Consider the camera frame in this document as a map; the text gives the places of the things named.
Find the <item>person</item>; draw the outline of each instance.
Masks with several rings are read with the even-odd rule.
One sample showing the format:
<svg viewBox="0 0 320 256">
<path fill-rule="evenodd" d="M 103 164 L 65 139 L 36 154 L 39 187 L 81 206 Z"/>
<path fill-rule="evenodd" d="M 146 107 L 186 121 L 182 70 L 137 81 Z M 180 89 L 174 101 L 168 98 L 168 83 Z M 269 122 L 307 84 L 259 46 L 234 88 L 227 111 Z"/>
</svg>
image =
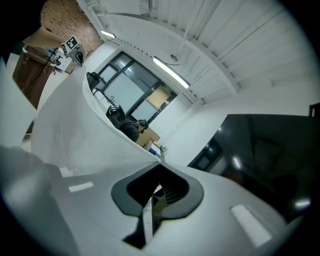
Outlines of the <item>person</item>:
<svg viewBox="0 0 320 256">
<path fill-rule="evenodd" d="M 1 24 L 3 25 L 1 28 L 4 29 L 3 35 L 5 35 L 5 38 L 0 49 L 0 56 L 4 58 L 5 63 L 7 63 L 13 47 L 20 42 L 32 47 L 61 48 L 61 43 L 65 38 L 47 31 L 41 25 L 41 11 L 46 1 L 37 0 L 32 3 L 23 2 L 23 4 L 20 2 L 21 6 L 19 8 L 17 8 L 19 4 L 15 1 L 6 3 L 8 10 L 16 11 L 14 12 L 14 22 L 6 20 L 6 15 L 1 17 Z M 22 28 L 17 30 L 13 24 L 20 24 Z"/>
<path fill-rule="evenodd" d="M 139 135 L 144 133 L 144 130 L 148 129 L 149 124 L 146 120 L 126 121 L 119 128 L 130 140 L 137 142 Z"/>
</svg>

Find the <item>small sign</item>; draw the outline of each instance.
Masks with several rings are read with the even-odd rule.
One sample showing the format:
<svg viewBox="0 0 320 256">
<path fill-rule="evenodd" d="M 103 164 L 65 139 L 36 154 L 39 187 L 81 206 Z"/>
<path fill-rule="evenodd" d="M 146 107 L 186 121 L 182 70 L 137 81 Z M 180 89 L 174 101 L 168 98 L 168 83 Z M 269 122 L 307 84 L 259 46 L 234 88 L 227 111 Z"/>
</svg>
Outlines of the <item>small sign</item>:
<svg viewBox="0 0 320 256">
<path fill-rule="evenodd" d="M 170 89 L 169 86 L 166 84 L 163 86 L 163 88 L 166 89 L 169 93 L 172 92 L 172 89 Z"/>
</svg>

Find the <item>fluorescent light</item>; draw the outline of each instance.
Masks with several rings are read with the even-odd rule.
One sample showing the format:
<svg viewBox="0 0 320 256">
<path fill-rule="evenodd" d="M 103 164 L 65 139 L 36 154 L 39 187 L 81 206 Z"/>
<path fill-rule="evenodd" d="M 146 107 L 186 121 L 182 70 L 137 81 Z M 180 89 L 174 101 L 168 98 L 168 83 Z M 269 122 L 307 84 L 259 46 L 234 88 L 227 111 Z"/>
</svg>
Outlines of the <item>fluorescent light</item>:
<svg viewBox="0 0 320 256">
<path fill-rule="evenodd" d="M 310 200 L 304 199 L 297 201 L 294 205 L 296 208 L 305 208 L 308 207 L 311 204 Z"/>
<path fill-rule="evenodd" d="M 177 80 L 184 88 L 188 89 L 189 84 L 182 79 L 176 72 L 174 72 L 170 67 L 164 64 L 160 59 L 157 57 L 153 57 L 153 62 L 157 64 L 160 68 L 162 68 L 165 72 L 167 72 L 170 76 L 172 76 L 175 80 Z"/>
<path fill-rule="evenodd" d="M 109 32 L 103 31 L 103 30 L 101 30 L 101 33 L 106 35 L 106 36 L 108 36 L 108 37 L 116 38 L 116 36 L 114 34 L 112 34 L 112 33 L 109 33 Z"/>
<path fill-rule="evenodd" d="M 237 156 L 232 157 L 232 163 L 234 167 L 237 168 L 238 170 L 242 168 L 242 164 L 239 157 Z"/>
</svg>

